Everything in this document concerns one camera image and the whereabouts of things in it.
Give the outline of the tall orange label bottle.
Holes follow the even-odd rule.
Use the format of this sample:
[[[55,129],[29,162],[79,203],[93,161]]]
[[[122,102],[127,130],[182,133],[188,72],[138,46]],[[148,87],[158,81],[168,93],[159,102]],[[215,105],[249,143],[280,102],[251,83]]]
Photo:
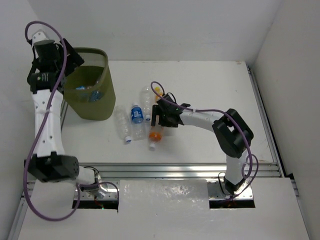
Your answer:
[[[151,126],[148,135],[149,150],[154,151],[157,144],[164,136],[164,127],[161,125]]]

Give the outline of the small orange bottle yellow cap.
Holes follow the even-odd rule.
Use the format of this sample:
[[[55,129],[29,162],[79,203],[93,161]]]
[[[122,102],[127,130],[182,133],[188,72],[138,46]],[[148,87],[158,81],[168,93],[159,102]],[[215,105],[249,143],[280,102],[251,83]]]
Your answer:
[[[163,96],[164,93],[163,93],[163,89],[159,86],[155,87],[154,90],[156,91],[156,94],[155,94],[155,102],[157,102],[158,100],[160,100],[159,96]]]

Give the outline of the small bottle colourful label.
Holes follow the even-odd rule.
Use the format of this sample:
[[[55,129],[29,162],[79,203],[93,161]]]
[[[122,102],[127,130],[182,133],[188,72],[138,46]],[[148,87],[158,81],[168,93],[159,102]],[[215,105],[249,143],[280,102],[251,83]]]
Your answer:
[[[76,87],[75,89],[76,90],[87,90],[87,89],[91,89],[92,88],[92,86],[84,86],[84,85],[82,85],[82,86],[78,86],[78,87]]]

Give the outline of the aluminium rail frame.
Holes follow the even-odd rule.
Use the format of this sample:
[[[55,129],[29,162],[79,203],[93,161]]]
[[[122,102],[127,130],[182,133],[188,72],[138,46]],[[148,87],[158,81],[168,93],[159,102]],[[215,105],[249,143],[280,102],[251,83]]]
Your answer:
[[[263,180],[277,183],[282,175],[275,145],[267,127],[253,77],[243,61],[111,61],[116,104],[127,109],[139,99],[140,90],[154,82],[173,92],[177,100],[194,108],[229,108],[239,112],[254,133],[251,151],[255,180],[227,208],[257,208],[258,193],[266,204],[276,192],[259,187]],[[83,166],[99,170],[105,179],[206,179],[215,186],[223,180],[226,155],[215,135],[194,126],[166,128],[162,141],[151,151],[146,139],[125,144],[115,118],[94,121],[78,116],[72,106],[62,114],[62,144],[67,155]]]

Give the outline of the clear ribbed bottle blue cap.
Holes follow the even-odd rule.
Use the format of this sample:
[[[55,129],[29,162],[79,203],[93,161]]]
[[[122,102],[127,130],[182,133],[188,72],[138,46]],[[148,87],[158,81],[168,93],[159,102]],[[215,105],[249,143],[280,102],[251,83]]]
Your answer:
[[[125,144],[132,142],[131,123],[123,105],[117,105],[114,109],[115,125],[118,136]]]

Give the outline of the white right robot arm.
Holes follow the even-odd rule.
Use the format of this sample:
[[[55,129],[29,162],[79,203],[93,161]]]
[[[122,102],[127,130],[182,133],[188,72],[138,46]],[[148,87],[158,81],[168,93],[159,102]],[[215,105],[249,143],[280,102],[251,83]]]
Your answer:
[[[195,126],[213,132],[221,150],[226,154],[225,189],[230,194],[244,184],[253,170],[250,149],[254,134],[235,109],[192,109],[190,104],[178,105],[168,93],[156,94],[158,100],[152,106],[151,125],[177,128]]]

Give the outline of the clear bottle white cap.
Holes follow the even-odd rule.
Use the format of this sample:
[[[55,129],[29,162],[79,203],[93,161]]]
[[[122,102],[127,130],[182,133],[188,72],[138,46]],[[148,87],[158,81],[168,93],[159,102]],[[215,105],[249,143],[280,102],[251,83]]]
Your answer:
[[[150,86],[145,86],[139,94],[140,98],[140,107],[144,114],[144,119],[146,122],[151,121],[152,119],[152,107],[154,104],[153,92]]]

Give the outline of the blue label water bottle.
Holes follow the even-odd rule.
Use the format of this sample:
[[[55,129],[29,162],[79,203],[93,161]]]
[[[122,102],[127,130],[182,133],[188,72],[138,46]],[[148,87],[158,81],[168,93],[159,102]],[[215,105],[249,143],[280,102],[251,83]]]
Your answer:
[[[141,107],[136,102],[131,106],[130,118],[134,140],[143,140],[146,137],[144,116]]]

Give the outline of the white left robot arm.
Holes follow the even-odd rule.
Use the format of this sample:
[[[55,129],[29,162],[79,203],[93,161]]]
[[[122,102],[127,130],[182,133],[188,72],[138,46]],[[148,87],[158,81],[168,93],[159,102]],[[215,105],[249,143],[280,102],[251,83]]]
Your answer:
[[[27,171],[42,183],[95,184],[97,171],[80,166],[75,156],[67,155],[61,137],[63,85],[84,60],[67,41],[33,39],[31,45],[33,61],[27,83],[34,102],[36,144]]]

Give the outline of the olive green mesh bin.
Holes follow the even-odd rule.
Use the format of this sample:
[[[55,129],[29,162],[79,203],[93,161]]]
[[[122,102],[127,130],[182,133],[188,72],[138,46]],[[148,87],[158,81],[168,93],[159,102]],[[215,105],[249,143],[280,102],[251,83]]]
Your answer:
[[[112,115],[116,103],[108,56],[98,48],[76,47],[75,50],[84,63],[66,77],[64,100],[82,119],[104,121]],[[76,90],[79,86],[92,88]],[[88,102],[90,93],[96,90],[101,91],[103,97]]]

